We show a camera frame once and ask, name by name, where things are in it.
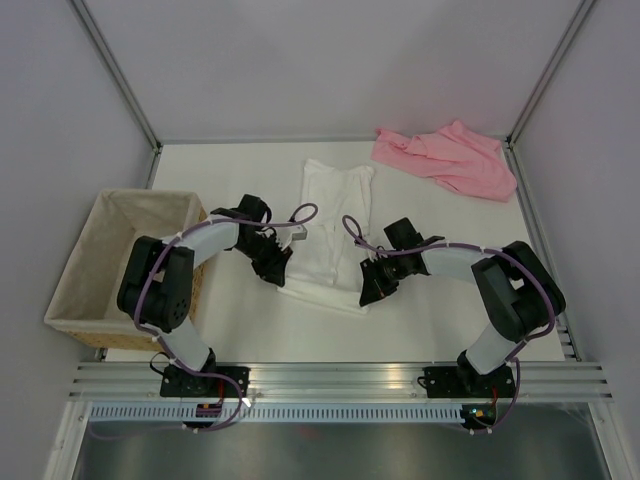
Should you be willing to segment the right aluminium frame post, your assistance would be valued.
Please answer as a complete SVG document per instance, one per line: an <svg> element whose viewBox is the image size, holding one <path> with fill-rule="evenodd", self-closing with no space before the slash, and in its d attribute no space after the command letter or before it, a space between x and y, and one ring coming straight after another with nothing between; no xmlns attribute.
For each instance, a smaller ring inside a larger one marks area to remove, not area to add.
<svg viewBox="0 0 640 480"><path fill-rule="evenodd" d="M505 137L506 143L510 148L513 148L523 135L536 108L542 101L560 67L598 4L598 0L581 0L578 3L522 110L518 114L513 127Z"/></svg>

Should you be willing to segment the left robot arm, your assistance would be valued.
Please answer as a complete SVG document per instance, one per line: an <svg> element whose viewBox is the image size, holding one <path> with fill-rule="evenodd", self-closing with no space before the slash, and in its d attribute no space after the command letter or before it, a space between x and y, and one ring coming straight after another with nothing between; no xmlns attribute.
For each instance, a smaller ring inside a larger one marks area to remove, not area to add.
<svg viewBox="0 0 640 480"><path fill-rule="evenodd" d="M282 287L293 251L278 239L270 220L267 204L246 194L237 207L218 208L183 232L134 242L117 306L185 371L183 383L195 395L212 393L218 372L213 350L190 320L194 272L217 254L236 250L261 280Z"/></svg>

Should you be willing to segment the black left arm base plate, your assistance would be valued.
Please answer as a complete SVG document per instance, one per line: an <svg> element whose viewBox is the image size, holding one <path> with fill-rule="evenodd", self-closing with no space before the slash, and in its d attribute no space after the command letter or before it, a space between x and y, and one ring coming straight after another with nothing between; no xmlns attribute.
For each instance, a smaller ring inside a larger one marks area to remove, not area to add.
<svg viewBox="0 0 640 480"><path fill-rule="evenodd" d="M216 373L234 380L246 395L250 369L246 366L218 366ZM163 371L160 396L163 398L237 398L234 386L221 378L199 377L176 366Z"/></svg>

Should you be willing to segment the pink t shirt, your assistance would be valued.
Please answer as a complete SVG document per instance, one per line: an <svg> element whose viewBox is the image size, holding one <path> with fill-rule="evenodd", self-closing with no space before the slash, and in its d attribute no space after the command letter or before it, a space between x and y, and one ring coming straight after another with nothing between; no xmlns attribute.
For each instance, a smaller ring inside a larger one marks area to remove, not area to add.
<svg viewBox="0 0 640 480"><path fill-rule="evenodd" d="M387 129L377 134L373 161L430 178L453 193L506 203L517 189L517 180L502 159L500 141L459 120L412 137Z"/></svg>

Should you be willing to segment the aluminium mounting rail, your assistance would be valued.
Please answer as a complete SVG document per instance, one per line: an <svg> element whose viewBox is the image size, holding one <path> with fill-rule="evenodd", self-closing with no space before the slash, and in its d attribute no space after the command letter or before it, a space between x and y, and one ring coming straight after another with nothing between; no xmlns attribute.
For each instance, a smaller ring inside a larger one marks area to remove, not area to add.
<svg viewBox="0 0 640 480"><path fill-rule="evenodd" d="M247 393L265 403L445 403L417 383L418 363L255 363ZM83 362L68 398L73 401L160 400L161 376L146 362ZM522 403L611 402L602 367L593 362L523 362Z"/></svg>

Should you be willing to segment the white t shirt robot print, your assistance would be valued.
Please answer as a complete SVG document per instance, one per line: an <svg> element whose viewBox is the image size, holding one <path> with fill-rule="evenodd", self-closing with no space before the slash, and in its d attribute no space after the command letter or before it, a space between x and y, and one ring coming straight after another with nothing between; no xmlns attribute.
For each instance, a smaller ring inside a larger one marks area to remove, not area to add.
<svg viewBox="0 0 640 480"><path fill-rule="evenodd" d="M316 204L318 213L305 224L306 238L290 242L293 256L279 293L342 312L368 313L359 305L360 262L367 252L354 245L342 217L353 217L362 234L369 234L374 176L375 170L366 165L339 170L314 159L305 162L301 201Z"/></svg>

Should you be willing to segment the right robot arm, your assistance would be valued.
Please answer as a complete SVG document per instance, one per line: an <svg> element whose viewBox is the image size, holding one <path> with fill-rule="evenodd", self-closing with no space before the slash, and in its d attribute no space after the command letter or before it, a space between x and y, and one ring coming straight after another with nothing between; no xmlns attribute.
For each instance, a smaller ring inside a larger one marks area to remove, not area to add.
<svg viewBox="0 0 640 480"><path fill-rule="evenodd" d="M362 307L389 297L413 275L453 278L478 289L489 325L456 360L457 384L469 395L482 393L529 342L554 330L566 309L563 293L525 242L493 249L424 238L402 218L384 229L391 244L384 249L364 239L355 218L345 215L342 224L356 246L373 254L360 262Z"/></svg>

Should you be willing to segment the wicker basket cloth lining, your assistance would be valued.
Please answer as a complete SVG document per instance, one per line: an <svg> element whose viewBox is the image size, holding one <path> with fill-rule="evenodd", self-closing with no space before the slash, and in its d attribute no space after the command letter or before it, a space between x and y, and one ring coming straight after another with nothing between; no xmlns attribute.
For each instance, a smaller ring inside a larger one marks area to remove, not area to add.
<svg viewBox="0 0 640 480"><path fill-rule="evenodd" d="M101 191L71 252L44 323L94 348L159 351L116 305L134 242L166 237L207 216L197 194L186 191Z"/></svg>

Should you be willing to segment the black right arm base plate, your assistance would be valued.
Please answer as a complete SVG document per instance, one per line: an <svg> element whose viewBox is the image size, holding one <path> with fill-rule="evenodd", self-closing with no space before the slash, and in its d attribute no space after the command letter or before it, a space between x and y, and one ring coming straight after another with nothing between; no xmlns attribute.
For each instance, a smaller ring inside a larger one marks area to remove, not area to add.
<svg viewBox="0 0 640 480"><path fill-rule="evenodd" d="M512 398L516 381L510 367L502 366L487 375L473 368L460 366L431 366L423 369L417 383L432 399L492 399Z"/></svg>

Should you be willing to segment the aluminium frame post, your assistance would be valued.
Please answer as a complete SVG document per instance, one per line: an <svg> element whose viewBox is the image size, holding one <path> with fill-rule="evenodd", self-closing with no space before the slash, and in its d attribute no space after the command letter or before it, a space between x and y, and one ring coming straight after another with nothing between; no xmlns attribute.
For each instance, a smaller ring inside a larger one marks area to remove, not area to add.
<svg viewBox="0 0 640 480"><path fill-rule="evenodd" d="M93 45L96 53L109 74L113 84L121 96L125 107L129 110L134 122L143 134L146 142L151 147L154 154L157 154L162 147L162 142L154 132L150 121L147 118L139 100L126 78L116 56L111 49L109 42L102 32L94 14L89 5L83 0L70 0L68 4L78 21L85 31L90 43Z"/></svg>
<svg viewBox="0 0 640 480"><path fill-rule="evenodd" d="M598 0L581 0L578 3L522 110L518 114L513 127L505 137L506 143L510 148L513 148L523 135L536 108L542 101L560 67L598 4Z"/></svg>

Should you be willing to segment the left aluminium frame post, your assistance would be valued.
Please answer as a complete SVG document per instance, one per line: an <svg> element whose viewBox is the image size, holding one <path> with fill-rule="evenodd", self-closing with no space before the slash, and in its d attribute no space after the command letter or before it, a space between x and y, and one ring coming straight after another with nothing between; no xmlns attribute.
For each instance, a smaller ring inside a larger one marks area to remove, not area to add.
<svg viewBox="0 0 640 480"><path fill-rule="evenodd" d="M109 42L102 32L94 14L89 5L83 0L70 0L68 4L78 21L85 31L90 43L93 45L96 53L109 74L113 84L121 96L125 107L129 110L134 122L143 134L146 142L151 147L154 154L157 154L162 147L162 142L154 132L150 121L147 118L139 100L126 78L116 56L111 49Z"/></svg>

